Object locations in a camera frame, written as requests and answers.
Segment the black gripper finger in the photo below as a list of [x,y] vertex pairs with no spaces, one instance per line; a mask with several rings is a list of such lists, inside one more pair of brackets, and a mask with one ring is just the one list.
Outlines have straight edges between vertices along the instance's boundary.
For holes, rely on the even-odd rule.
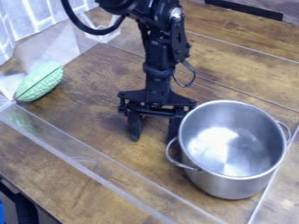
[[127,125],[131,133],[131,138],[137,141],[143,131],[143,117],[135,111],[129,111],[127,114]]
[[177,132],[179,132],[181,120],[183,119],[180,117],[169,120],[167,142],[171,142],[171,140],[175,137],[177,137]]

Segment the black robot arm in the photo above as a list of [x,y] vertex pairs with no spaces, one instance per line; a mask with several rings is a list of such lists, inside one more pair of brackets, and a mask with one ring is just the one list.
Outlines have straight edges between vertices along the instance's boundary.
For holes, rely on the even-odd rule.
[[135,19],[144,45],[144,89],[121,91],[119,111],[125,115],[131,137],[136,141],[143,118],[160,116],[169,120],[168,138],[177,135],[180,122],[196,101],[171,90],[175,66],[189,57],[191,45],[184,33],[184,14],[179,0],[96,0],[109,13]]

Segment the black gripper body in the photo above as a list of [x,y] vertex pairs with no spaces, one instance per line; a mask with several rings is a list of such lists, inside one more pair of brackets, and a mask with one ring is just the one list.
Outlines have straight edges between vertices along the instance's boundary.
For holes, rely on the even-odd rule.
[[176,94],[171,90],[171,78],[145,77],[144,89],[120,91],[117,110],[128,115],[136,112],[143,116],[183,118],[195,108],[196,101]]

